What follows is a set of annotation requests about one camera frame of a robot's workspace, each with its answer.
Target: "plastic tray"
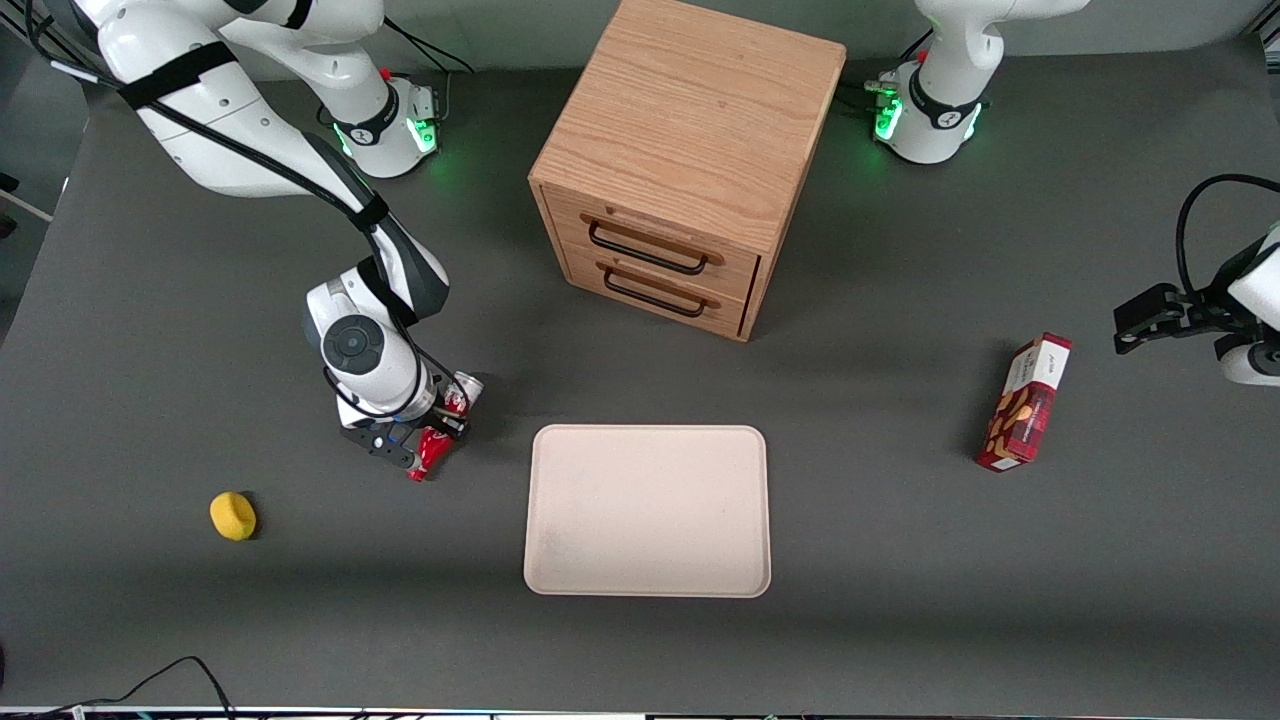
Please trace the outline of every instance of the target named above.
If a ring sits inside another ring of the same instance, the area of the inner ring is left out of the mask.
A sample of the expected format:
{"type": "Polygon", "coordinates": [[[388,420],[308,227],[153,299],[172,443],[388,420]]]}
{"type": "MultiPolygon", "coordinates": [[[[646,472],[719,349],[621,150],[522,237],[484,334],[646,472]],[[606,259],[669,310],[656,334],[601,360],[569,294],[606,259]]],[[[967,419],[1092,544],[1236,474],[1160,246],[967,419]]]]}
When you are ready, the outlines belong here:
{"type": "Polygon", "coordinates": [[[769,587],[764,437],[745,425],[548,425],[525,583],[541,594],[756,597],[769,587]]]}

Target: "gray tabletop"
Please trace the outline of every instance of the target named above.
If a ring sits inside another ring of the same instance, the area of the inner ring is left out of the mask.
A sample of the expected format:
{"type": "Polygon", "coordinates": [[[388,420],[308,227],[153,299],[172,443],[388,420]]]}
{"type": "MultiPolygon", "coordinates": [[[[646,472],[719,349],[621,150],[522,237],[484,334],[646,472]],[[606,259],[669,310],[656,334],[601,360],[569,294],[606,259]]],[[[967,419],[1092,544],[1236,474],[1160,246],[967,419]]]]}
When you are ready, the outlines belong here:
{"type": "MultiPolygon", "coordinates": [[[[1116,304],[1175,278],[1187,191],[1280,168],[1256,40],[1011,59],[945,167],[833,114],[745,346],[559,277],[525,174],[573,79],[457,78],[443,154],[375,183],[453,279],[415,336],[488,382],[421,486],[338,437],[298,325],[360,237],[312,199],[195,186],[93,101],[0,351],[0,700],[120,692],[198,653],[241,705],[1280,714],[1280,395],[1224,380],[1208,338],[1123,359],[1110,338],[1116,304]],[[1042,331],[1075,341],[1053,421],[996,475],[972,457],[1042,331]],[[549,423],[758,427],[772,588],[530,592],[549,423]],[[214,533],[225,489],[253,493],[260,539],[214,533]]],[[[305,88],[268,95],[312,122],[305,88]]],[[[1210,193],[1198,277],[1277,211],[1210,193]]],[[[191,674],[138,700],[212,696],[191,674]]]]}

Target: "drawer handle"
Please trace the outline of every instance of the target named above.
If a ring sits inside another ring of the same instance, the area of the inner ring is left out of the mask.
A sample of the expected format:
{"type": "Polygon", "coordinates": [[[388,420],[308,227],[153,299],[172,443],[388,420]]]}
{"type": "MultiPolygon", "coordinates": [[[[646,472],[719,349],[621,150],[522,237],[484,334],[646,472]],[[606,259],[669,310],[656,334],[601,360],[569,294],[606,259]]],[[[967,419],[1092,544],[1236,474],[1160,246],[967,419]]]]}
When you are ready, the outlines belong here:
{"type": "Polygon", "coordinates": [[[707,301],[705,300],[700,300],[698,302],[698,309],[696,310],[690,310],[687,307],[681,307],[680,305],[673,305],[671,302],[667,302],[666,300],[658,300],[657,297],[649,297],[648,295],[645,295],[643,292],[637,292],[637,291],[631,290],[628,287],[622,287],[622,286],[614,283],[612,281],[612,278],[613,278],[613,268],[605,268],[604,269],[604,287],[612,290],[613,292],[617,292],[618,295],[626,295],[627,297],[631,297],[634,300],[639,300],[640,302],[648,302],[649,305],[653,305],[655,307],[662,307],[663,310],[666,310],[668,313],[675,313],[677,315],[684,315],[686,318],[696,318],[696,316],[699,316],[699,315],[703,314],[703,310],[707,310],[707,301]]]}
{"type": "Polygon", "coordinates": [[[627,255],[630,258],[635,258],[636,260],[644,260],[645,263],[650,263],[653,265],[658,265],[659,268],[664,268],[667,270],[672,270],[672,272],[676,272],[676,273],[680,273],[680,274],[684,274],[684,275],[698,275],[698,274],[701,274],[701,272],[707,269],[707,261],[710,260],[710,258],[708,258],[707,255],[703,255],[703,259],[699,260],[696,265],[692,265],[692,266],[690,266],[690,265],[681,265],[680,263],[672,263],[671,260],[667,260],[666,258],[658,258],[657,255],[649,255],[648,252],[643,252],[640,250],[632,250],[632,249],[626,247],[623,245],[618,245],[617,242],[611,242],[608,240],[604,240],[603,237],[599,237],[598,234],[595,234],[595,231],[598,231],[598,229],[600,229],[600,222],[599,220],[591,220],[591,227],[589,227],[586,229],[586,236],[591,238],[591,243],[595,245],[596,247],[603,247],[605,250],[612,250],[613,252],[621,252],[621,254],[627,255]]]}

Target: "wooden cabinet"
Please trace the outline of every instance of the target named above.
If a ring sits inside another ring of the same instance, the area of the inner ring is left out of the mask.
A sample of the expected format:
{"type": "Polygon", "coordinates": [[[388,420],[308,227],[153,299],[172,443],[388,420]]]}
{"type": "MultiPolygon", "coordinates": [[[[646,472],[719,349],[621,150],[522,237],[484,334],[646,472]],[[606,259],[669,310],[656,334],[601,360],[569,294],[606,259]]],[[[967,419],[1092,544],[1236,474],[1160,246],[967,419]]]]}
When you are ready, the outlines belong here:
{"type": "Polygon", "coordinates": [[[746,341],[845,47],[622,0],[529,174],[566,279],[746,341]]]}

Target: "yellow sponge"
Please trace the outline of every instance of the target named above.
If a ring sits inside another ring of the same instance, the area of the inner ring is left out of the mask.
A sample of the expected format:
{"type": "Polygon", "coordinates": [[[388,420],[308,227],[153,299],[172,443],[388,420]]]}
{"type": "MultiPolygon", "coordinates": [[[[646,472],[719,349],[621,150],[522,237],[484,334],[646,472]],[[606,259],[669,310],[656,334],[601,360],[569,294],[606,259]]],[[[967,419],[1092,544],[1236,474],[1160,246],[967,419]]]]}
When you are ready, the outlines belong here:
{"type": "Polygon", "coordinates": [[[214,519],[218,534],[229,541],[248,539],[257,527],[257,515],[248,498],[238,492],[224,492],[209,503],[209,516],[214,519]]]}

